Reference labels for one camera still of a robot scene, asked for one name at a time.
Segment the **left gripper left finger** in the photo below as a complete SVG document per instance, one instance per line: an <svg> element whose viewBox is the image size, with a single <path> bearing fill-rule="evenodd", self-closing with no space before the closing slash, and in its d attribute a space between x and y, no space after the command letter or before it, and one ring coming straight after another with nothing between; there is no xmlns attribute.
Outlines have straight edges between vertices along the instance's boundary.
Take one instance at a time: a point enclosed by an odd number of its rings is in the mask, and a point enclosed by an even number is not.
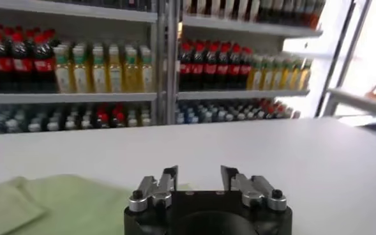
<svg viewBox="0 0 376 235"><path fill-rule="evenodd" d="M164 168L159 180L154 176L144 176L139 187L128 199L128 209L143 212L149 205L163 207L172 205L172 194L177 191L178 166Z"/></svg>

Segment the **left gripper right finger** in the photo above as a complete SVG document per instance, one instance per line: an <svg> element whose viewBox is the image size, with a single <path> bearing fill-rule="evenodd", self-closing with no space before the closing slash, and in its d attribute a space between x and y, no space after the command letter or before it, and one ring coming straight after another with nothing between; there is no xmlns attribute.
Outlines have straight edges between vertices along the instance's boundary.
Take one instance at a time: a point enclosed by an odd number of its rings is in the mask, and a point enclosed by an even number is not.
<svg viewBox="0 0 376 235"><path fill-rule="evenodd" d="M277 212L287 209L284 193L273 187L264 176L247 178L237 168L224 165L220 171L224 190L241 192L242 204L247 208L262 206Z"/></svg>

